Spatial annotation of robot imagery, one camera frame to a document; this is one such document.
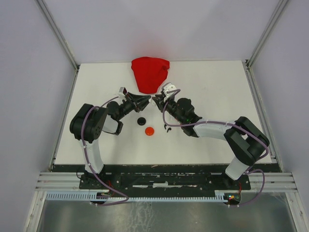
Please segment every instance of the red fabric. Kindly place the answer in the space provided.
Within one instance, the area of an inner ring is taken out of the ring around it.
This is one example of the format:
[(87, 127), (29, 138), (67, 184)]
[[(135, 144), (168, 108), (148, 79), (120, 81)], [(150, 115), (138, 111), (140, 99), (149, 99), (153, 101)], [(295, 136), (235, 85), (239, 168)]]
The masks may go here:
[(141, 57), (132, 60), (131, 68), (139, 91), (151, 94), (156, 93), (159, 86), (166, 80), (169, 61), (160, 58)]

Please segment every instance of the white tabletop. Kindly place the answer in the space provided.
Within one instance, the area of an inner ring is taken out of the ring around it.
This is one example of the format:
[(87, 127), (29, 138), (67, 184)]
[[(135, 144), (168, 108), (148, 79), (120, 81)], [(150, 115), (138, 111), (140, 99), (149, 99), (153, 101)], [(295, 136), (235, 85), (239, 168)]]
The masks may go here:
[[(181, 89), (175, 100), (181, 97), (192, 100), (198, 116), (224, 121), (246, 116), (261, 129), (241, 61), (171, 62), (166, 82)], [(70, 133), (70, 122), (84, 103), (102, 105), (115, 97), (120, 87), (141, 94), (130, 62), (81, 65), (55, 164), (84, 163), (82, 149)], [(141, 116), (147, 120), (144, 126), (137, 124)], [(177, 123), (168, 113), (166, 118)], [(105, 164), (222, 164), (234, 157), (226, 141), (188, 137), (180, 128), (167, 133), (162, 114), (151, 104), (121, 121), (124, 126), (119, 136), (102, 133), (99, 138)], [(146, 127), (154, 128), (153, 136), (145, 134)], [(271, 163), (271, 159), (267, 156), (260, 162)]]

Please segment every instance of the robotic arm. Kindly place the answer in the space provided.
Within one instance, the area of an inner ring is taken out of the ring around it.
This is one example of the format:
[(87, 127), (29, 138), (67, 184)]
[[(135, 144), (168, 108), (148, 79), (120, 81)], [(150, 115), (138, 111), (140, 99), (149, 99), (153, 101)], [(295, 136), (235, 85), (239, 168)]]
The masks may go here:
[[(150, 95), (135, 95), (127, 92), (126, 88), (120, 88), (118, 92), (119, 98), (123, 103), (119, 105), (117, 102), (111, 101), (107, 107), (100, 107), (91, 112), (84, 128), (84, 140), (89, 161), (94, 171), (99, 174), (103, 169), (103, 161), (100, 156), (98, 146), (98, 138), (101, 132), (119, 135), (123, 126), (120, 121), (124, 116), (131, 111), (140, 112), (145, 109), (149, 103)], [(84, 145), (81, 140), (82, 124), (86, 114), (93, 107), (90, 104), (84, 104), (70, 123), (70, 132), (79, 140), (84, 153)], [(89, 166), (85, 166), (85, 170), (92, 173)]]
[[(194, 113), (194, 106), (191, 104), (190, 99), (180, 98), (176, 102), (174, 92), (176, 90), (172, 83), (167, 83), (162, 87), (161, 94), (152, 99), (162, 113), (164, 113), (165, 108), (170, 115), (180, 122), (180, 127), (186, 135), (227, 141), (235, 157), (226, 168), (225, 174), (232, 180), (239, 179), (250, 166), (253, 166), (259, 160), (265, 148), (252, 137), (244, 138), (245, 133), (243, 131), (227, 125), (226, 122), (222, 122), (222, 124), (199, 124), (199, 122), (205, 122), (206, 120)], [(241, 116), (230, 123), (245, 129), (266, 146), (269, 146), (268, 138), (248, 118)]]

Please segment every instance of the red disc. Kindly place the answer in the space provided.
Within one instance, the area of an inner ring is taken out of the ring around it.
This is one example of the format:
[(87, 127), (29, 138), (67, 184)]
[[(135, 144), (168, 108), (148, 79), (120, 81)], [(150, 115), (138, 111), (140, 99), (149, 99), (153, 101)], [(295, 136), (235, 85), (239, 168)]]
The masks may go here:
[(153, 135), (154, 132), (155, 132), (155, 130), (154, 130), (152, 127), (147, 127), (146, 130), (145, 130), (145, 133), (146, 133), (148, 136)]

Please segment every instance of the black circle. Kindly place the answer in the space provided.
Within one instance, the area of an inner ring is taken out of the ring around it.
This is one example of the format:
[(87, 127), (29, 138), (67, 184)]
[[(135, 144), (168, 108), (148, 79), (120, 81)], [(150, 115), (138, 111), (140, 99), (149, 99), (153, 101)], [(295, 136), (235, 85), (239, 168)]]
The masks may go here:
[(139, 124), (140, 126), (145, 125), (146, 119), (144, 117), (140, 117), (139, 119), (137, 119), (137, 124)]

